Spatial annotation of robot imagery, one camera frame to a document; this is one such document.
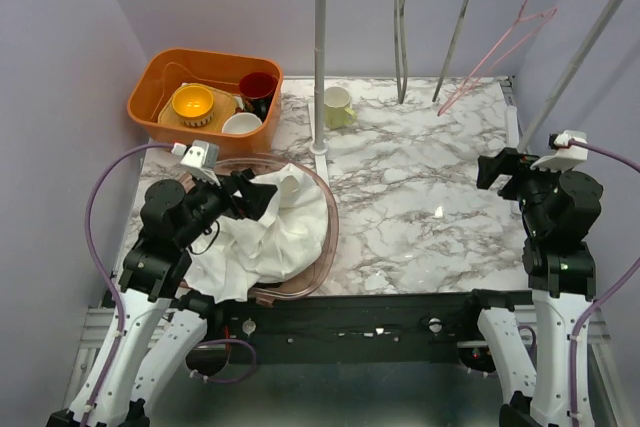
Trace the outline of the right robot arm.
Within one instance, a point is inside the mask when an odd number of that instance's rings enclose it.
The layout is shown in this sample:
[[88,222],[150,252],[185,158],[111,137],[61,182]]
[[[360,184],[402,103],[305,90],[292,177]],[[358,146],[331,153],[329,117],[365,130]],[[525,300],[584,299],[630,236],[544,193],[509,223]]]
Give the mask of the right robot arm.
[[505,148],[478,159],[476,185],[507,177],[499,196],[517,203],[526,240],[523,266],[536,315],[536,353],[522,342],[515,309],[500,292],[460,314],[462,331],[484,338],[500,381],[502,426],[591,426],[589,318],[596,300],[595,261],[585,242],[601,213],[602,186],[577,170],[580,158],[538,157]]

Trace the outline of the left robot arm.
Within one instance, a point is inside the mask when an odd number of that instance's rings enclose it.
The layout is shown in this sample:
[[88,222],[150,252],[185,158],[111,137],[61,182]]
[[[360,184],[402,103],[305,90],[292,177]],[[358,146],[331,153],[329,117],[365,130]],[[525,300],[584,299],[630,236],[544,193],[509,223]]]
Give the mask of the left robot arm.
[[177,180],[155,182],[145,193],[143,228],[125,256],[115,294],[116,311],[85,385],[71,405],[53,413],[51,426],[147,426],[160,393],[201,342],[222,327],[212,300],[190,294],[171,327],[151,340],[191,265],[190,246],[223,214],[259,220],[277,192],[255,184],[251,170],[218,184],[196,181],[186,190]]

